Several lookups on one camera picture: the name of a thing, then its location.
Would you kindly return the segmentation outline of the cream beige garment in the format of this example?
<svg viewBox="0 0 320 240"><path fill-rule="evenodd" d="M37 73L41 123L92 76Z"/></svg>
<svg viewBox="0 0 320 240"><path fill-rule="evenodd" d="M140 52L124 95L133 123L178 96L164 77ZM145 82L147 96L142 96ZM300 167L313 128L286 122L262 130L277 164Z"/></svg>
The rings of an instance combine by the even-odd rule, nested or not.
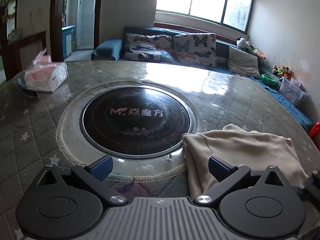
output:
<svg viewBox="0 0 320 240"><path fill-rule="evenodd" d="M244 164L253 171L276 165L293 186L307 179L290 138L245 131L228 124L221 130L184 134L184 152L188 169L190 197L201 195L218 184L208 169L208 160L217 156L231 165Z"/></svg>

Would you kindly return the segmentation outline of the black round induction cooktop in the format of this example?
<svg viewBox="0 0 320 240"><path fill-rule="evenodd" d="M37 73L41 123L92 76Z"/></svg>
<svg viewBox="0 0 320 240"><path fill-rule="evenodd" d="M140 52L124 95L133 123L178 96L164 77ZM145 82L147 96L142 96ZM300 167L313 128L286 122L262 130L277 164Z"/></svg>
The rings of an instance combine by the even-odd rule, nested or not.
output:
<svg viewBox="0 0 320 240"><path fill-rule="evenodd" d="M171 154L197 128L195 111L181 93L141 82L86 90L73 106L72 121L88 148L124 159Z"/></svg>

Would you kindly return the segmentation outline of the red plastic stool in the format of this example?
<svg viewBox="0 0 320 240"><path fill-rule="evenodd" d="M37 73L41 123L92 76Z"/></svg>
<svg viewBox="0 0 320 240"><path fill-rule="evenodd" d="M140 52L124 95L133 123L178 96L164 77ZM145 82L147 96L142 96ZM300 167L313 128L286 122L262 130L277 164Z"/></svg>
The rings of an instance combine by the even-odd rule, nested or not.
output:
<svg viewBox="0 0 320 240"><path fill-rule="evenodd" d="M316 122L312 129L308 132L309 137L316 145L317 149L320 150L319 137L320 137L320 121Z"/></svg>

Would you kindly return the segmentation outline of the clear plastic storage box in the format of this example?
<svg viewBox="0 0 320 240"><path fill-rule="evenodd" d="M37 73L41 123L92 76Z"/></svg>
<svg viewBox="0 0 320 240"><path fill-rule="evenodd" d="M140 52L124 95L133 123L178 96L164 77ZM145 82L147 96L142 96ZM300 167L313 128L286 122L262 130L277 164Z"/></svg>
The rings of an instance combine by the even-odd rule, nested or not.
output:
<svg viewBox="0 0 320 240"><path fill-rule="evenodd" d="M279 91L295 107L301 107L309 96L304 92L302 83L293 78L288 80L283 77Z"/></svg>

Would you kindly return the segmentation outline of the green plastic bowl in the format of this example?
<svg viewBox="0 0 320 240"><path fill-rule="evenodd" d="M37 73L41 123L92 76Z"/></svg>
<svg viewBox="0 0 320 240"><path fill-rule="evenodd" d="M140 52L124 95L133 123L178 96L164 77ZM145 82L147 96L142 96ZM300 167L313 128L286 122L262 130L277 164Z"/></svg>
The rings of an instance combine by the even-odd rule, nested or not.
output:
<svg viewBox="0 0 320 240"><path fill-rule="evenodd" d="M276 79L266 74L261 74L261 80L263 81L264 84L270 87L274 87L275 85L278 84L278 81Z"/></svg>

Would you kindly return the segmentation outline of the grey plain cushion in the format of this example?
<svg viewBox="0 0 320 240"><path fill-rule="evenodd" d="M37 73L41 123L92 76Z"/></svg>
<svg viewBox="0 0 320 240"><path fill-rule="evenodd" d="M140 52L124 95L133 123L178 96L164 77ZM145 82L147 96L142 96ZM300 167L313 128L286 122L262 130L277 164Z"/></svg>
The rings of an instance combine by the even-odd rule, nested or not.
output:
<svg viewBox="0 0 320 240"><path fill-rule="evenodd" d="M258 58L235 47L229 46L227 66L235 74L261 79L258 69Z"/></svg>

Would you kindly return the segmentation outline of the pink tissue pack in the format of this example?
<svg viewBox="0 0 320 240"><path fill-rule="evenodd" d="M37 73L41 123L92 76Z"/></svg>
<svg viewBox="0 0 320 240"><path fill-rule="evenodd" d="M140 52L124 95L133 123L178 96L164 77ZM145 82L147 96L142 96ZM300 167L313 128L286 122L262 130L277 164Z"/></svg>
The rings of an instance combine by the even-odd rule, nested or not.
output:
<svg viewBox="0 0 320 240"><path fill-rule="evenodd" d="M52 62L51 56L46 55L46 52L47 49L40 51L31 65L24 70L26 89L53 93L67 79L67 64Z"/></svg>

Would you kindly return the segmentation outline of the brown plush toys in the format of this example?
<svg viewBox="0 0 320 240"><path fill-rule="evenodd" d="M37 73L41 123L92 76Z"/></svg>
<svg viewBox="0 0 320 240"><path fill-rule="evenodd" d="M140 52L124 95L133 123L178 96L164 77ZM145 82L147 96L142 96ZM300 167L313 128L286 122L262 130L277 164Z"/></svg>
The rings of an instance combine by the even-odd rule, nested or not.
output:
<svg viewBox="0 0 320 240"><path fill-rule="evenodd" d="M284 77L286 79L291 79L292 69L287 66L277 66L274 65L272 69L272 73L277 75L278 77Z"/></svg>

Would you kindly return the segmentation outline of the large butterfly cushion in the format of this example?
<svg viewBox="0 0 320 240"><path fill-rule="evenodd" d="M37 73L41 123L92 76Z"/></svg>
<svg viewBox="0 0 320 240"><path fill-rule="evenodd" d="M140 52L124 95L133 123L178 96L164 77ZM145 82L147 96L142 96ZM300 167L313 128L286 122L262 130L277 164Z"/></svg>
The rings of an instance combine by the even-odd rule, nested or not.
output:
<svg viewBox="0 0 320 240"><path fill-rule="evenodd" d="M173 37L175 54L180 63L216 66L216 34L180 34Z"/></svg>

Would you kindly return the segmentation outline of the colourful toys on sofa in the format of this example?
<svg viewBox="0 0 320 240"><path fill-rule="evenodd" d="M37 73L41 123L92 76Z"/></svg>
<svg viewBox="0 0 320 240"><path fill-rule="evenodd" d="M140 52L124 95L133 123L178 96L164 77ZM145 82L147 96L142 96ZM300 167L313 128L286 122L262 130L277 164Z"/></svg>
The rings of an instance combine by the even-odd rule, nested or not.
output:
<svg viewBox="0 0 320 240"><path fill-rule="evenodd" d="M266 60L266 56L264 55L264 53L261 50L253 49L253 53L256 54L259 57L259 59L261 59L263 61Z"/></svg>

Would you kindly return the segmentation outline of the panda plush toy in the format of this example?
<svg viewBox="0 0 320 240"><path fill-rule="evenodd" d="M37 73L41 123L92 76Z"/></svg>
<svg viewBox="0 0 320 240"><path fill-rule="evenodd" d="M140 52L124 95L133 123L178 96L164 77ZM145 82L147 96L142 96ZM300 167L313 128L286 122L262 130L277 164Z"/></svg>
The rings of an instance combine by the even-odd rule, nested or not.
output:
<svg viewBox="0 0 320 240"><path fill-rule="evenodd" d="M254 50L253 46L249 41L246 41L243 37L236 39L236 45L242 50L252 52Z"/></svg>

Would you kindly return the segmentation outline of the blue corner sofa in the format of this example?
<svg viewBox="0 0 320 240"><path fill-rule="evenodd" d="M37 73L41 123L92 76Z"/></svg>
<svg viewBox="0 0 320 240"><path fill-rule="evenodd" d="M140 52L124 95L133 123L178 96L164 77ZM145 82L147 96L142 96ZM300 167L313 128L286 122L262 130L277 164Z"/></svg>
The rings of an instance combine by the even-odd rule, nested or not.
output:
<svg viewBox="0 0 320 240"><path fill-rule="evenodd" d="M314 122L301 110L308 95L290 77L291 69L269 69L259 50L217 39L215 33L186 33L162 28L125 27L93 51L93 60L170 63L240 75L259 83L306 130Z"/></svg>

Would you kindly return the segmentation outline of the small butterfly cushion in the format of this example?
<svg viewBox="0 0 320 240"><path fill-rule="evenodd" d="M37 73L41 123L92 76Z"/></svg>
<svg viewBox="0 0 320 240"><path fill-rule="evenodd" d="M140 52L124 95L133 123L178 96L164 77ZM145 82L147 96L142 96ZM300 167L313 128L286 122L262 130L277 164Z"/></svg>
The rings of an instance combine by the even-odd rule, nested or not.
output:
<svg viewBox="0 0 320 240"><path fill-rule="evenodd" d="M175 63L171 42L169 35L127 33L124 36L124 58L129 61Z"/></svg>

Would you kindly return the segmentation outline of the blue cabinet in doorway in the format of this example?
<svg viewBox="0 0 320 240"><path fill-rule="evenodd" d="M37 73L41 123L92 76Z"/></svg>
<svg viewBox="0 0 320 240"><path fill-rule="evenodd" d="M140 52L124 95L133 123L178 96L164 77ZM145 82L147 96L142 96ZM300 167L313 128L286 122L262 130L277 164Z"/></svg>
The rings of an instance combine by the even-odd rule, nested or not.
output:
<svg viewBox="0 0 320 240"><path fill-rule="evenodd" d="M62 27L62 46L63 46L63 57L66 58L74 50L73 47L73 33L75 31L75 25L68 25Z"/></svg>

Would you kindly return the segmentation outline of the dark wooden door frame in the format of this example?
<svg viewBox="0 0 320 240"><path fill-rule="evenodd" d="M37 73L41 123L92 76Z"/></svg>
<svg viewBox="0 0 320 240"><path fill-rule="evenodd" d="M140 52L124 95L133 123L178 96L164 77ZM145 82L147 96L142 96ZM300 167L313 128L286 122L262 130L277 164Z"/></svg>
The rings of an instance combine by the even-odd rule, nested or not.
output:
<svg viewBox="0 0 320 240"><path fill-rule="evenodd" d="M102 0L95 0L94 10L94 49L99 46L100 15ZM50 49L52 60L64 61L62 44L62 10L63 0L50 0Z"/></svg>

